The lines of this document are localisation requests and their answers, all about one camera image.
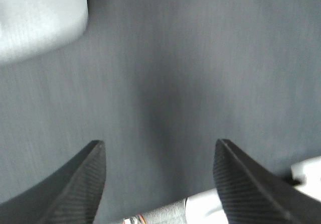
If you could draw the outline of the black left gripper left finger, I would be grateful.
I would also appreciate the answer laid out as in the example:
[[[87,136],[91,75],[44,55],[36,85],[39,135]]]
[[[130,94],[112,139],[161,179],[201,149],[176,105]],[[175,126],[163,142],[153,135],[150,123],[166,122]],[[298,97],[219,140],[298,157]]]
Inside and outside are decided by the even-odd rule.
[[[93,223],[105,181],[105,143],[94,140],[46,179],[2,203],[1,223]]]

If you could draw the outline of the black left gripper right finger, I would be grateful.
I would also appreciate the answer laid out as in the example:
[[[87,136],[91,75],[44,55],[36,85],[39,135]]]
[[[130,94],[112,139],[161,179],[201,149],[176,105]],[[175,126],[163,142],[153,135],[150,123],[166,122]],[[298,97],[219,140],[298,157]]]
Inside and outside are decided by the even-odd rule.
[[[320,202],[296,190],[227,139],[215,145],[213,176],[228,223],[320,223]]]

